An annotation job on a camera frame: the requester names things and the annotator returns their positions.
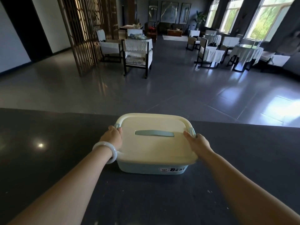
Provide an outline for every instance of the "forearm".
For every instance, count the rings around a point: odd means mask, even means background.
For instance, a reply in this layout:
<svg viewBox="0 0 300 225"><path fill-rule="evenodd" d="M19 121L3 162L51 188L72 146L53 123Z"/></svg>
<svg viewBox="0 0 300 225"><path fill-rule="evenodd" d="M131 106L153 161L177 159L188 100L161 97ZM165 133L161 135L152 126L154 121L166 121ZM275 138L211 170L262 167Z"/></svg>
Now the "forearm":
<svg viewBox="0 0 300 225"><path fill-rule="evenodd" d="M243 224L300 224L300 216L216 153L204 162Z"/></svg>
<svg viewBox="0 0 300 225"><path fill-rule="evenodd" d="M99 175L111 156L110 149L104 146L89 153L9 225L80 224Z"/></svg>

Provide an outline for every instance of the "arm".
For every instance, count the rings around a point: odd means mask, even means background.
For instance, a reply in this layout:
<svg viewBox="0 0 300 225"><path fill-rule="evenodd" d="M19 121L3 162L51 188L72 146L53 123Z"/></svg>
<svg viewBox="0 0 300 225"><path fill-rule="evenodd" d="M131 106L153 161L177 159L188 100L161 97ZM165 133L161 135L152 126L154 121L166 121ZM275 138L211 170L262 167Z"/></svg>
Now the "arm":
<svg viewBox="0 0 300 225"><path fill-rule="evenodd" d="M245 177L223 157L216 154L204 136L184 136L192 150L210 168L242 224L300 224L300 216L276 197Z"/></svg>
<svg viewBox="0 0 300 225"><path fill-rule="evenodd" d="M118 150L122 145L122 128L117 130L110 126L100 141L107 141ZM105 146L90 152L8 225L80 224L99 175L112 155Z"/></svg>

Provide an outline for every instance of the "light blue box base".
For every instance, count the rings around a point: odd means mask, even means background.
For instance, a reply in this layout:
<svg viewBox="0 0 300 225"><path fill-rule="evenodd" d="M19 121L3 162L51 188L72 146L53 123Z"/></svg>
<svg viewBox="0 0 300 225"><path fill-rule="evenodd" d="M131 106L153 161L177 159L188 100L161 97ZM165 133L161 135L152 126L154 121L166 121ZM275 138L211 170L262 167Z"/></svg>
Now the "light blue box base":
<svg viewBox="0 0 300 225"><path fill-rule="evenodd" d="M127 173L150 175L179 175L188 165L153 165L117 161L119 168Z"/></svg>

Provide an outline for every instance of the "finger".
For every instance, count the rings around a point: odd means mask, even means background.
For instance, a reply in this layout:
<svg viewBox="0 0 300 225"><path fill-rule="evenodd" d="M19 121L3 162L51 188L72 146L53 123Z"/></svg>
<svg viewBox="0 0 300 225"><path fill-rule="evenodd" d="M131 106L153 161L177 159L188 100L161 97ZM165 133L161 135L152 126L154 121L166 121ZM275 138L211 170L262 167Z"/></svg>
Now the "finger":
<svg viewBox="0 0 300 225"><path fill-rule="evenodd" d="M118 131L119 131L119 133L120 133L120 135L122 137L122 135L123 135L123 129L122 129L122 127L118 128Z"/></svg>
<svg viewBox="0 0 300 225"><path fill-rule="evenodd" d="M112 125L110 125L109 127L108 127L108 130L110 130L110 131L112 131L114 129L114 127L112 126Z"/></svg>
<svg viewBox="0 0 300 225"><path fill-rule="evenodd" d="M190 133L187 132L187 131L184 131L184 132L183 132L183 135L185 136L185 138L186 138L189 142L194 140L194 138L192 137L192 135L190 135Z"/></svg>

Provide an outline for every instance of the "window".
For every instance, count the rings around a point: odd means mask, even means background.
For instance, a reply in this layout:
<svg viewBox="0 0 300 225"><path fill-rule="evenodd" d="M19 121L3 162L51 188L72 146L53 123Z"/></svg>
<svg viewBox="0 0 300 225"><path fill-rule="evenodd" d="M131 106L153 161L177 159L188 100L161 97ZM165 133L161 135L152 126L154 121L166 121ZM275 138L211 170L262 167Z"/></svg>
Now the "window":
<svg viewBox="0 0 300 225"><path fill-rule="evenodd" d="M208 27L208 28L212 27L212 22L214 21L219 2L220 2L220 0L213 0L212 5L209 8L207 21L206 21L206 24L205 24L205 26Z"/></svg>
<svg viewBox="0 0 300 225"><path fill-rule="evenodd" d="M246 38L271 41L294 0L261 0Z"/></svg>
<svg viewBox="0 0 300 225"><path fill-rule="evenodd" d="M244 0L230 0L222 20L220 32L231 33L232 27Z"/></svg>

